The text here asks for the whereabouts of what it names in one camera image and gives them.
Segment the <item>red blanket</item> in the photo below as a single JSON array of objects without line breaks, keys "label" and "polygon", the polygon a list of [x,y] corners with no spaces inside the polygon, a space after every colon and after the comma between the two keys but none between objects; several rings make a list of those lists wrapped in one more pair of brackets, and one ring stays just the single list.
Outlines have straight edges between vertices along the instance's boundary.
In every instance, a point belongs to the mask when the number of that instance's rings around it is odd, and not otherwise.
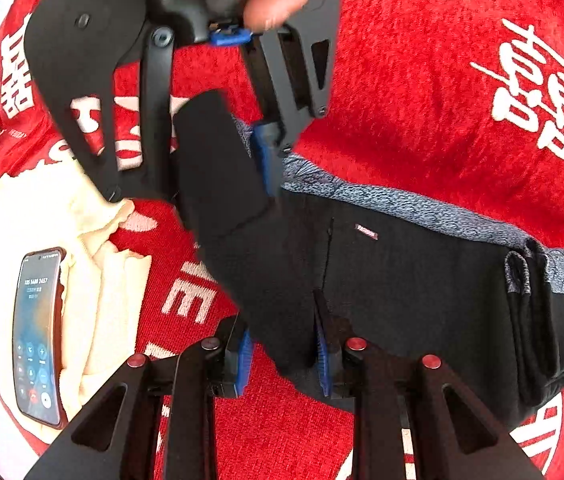
[{"label": "red blanket", "polygon": [[[0,29],[0,175],[71,156],[30,81],[22,48],[38,1],[15,0]],[[455,203],[564,247],[564,0],[343,5],[330,113],[304,134],[298,151],[347,180]],[[208,88],[226,89],[239,117],[258,117],[237,51],[179,51],[171,93]],[[137,65],[117,70],[114,91],[118,156],[133,159]],[[73,108],[97,144],[98,100]],[[235,307],[196,261],[170,208],[136,206],[112,241],[153,255],[137,349],[160,357],[213,333]],[[564,479],[564,392],[514,436],[547,478]],[[295,393],[259,350],[246,396],[217,403],[222,478],[344,479],[351,448],[351,416]],[[413,478],[412,466],[408,473]]]}]

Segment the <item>black metal bracket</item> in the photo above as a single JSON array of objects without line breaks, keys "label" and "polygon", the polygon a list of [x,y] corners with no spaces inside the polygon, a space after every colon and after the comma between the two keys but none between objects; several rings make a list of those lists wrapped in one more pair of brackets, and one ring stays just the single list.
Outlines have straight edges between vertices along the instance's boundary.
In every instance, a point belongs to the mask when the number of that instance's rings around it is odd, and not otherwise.
[{"label": "black metal bracket", "polygon": [[[234,15],[207,1],[231,2]],[[28,22],[24,48],[32,78],[70,149],[102,196],[175,203],[176,169],[169,161],[172,54],[210,42],[244,44],[243,53],[267,130],[258,161],[270,193],[281,183],[279,156],[313,118],[327,110],[340,0],[310,0],[285,26],[252,36],[241,26],[243,0],[41,0]],[[116,156],[113,73],[140,59],[142,162],[120,170]],[[70,109],[73,99],[96,96],[102,144],[96,152]]]},{"label": "black metal bracket", "polygon": [[[322,311],[319,318],[326,320]],[[438,357],[409,360],[326,320],[322,349],[332,398],[354,397],[354,480],[406,480],[402,428],[411,431],[424,480],[540,480],[540,471]],[[40,457],[25,480],[152,480],[158,423],[171,395],[163,478],[217,480],[214,399],[236,399],[248,381],[252,341],[243,320],[182,354],[131,356]]]},{"label": "black metal bracket", "polygon": [[411,431],[419,479],[543,478],[440,358],[389,355],[355,337],[348,320],[330,316],[321,291],[315,300],[323,390],[332,399],[355,397],[352,480],[406,480],[402,428]]},{"label": "black metal bracket", "polygon": [[26,480],[152,480],[164,396],[171,395],[164,478],[216,480],[214,398],[248,381],[252,343],[239,316],[182,354],[121,365],[38,459]]}]

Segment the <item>blue clip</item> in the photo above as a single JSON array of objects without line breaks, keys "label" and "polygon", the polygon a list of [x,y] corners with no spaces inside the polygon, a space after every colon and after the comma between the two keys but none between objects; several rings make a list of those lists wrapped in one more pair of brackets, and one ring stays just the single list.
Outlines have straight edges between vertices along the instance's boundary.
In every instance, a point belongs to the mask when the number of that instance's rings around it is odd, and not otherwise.
[{"label": "blue clip", "polygon": [[251,135],[251,153],[255,160],[255,164],[262,176],[264,187],[269,196],[275,196],[276,190],[271,182],[271,162],[274,157],[271,148],[267,145],[262,130],[258,126],[253,127]]},{"label": "blue clip", "polygon": [[253,360],[253,339],[248,330],[244,332],[240,349],[238,350],[238,374],[235,380],[235,391],[238,396],[244,393],[244,387],[249,383],[251,362]]},{"label": "blue clip", "polygon": [[329,376],[329,354],[326,348],[326,338],[324,337],[324,332],[320,325],[318,319],[317,325],[317,343],[318,343],[318,378],[320,380],[320,386],[322,387],[322,393],[325,397],[331,395],[331,377]]},{"label": "blue clip", "polygon": [[208,41],[213,46],[238,46],[249,43],[252,37],[248,28],[221,28],[211,33]]}]

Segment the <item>triangular cutout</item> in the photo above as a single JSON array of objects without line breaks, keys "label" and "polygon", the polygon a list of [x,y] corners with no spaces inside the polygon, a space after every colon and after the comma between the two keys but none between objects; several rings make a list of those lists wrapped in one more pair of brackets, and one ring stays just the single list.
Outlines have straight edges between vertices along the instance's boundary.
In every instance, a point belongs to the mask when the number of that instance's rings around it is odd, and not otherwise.
[{"label": "triangular cutout", "polygon": [[444,388],[444,400],[456,431],[457,443],[464,454],[475,453],[497,444],[497,436],[485,427],[451,386]]},{"label": "triangular cutout", "polygon": [[115,387],[92,415],[75,430],[71,436],[73,443],[100,452],[106,451],[111,444],[125,394],[124,386]]},{"label": "triangular cutout", "polygon": [[330,47],[331,41],[329,40],[319,41],[318,43],[313,43],[311,46],[315,75],[318,78],[318,88],[320,90],[324,90],[324,83],[326,82],[326,67],[329,62]]}]

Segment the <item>smartphone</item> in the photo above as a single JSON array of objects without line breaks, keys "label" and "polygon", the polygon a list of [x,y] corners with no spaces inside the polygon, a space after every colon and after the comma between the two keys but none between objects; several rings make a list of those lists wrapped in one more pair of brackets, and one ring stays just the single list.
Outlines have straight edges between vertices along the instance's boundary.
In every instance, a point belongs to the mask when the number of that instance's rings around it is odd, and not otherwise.
[{"label": "smartphone", "polygon": [[13,310],[13,384],[18,409],[58,430],[66,425],[58,379],[62,359],[60,247],[26,254]]}]

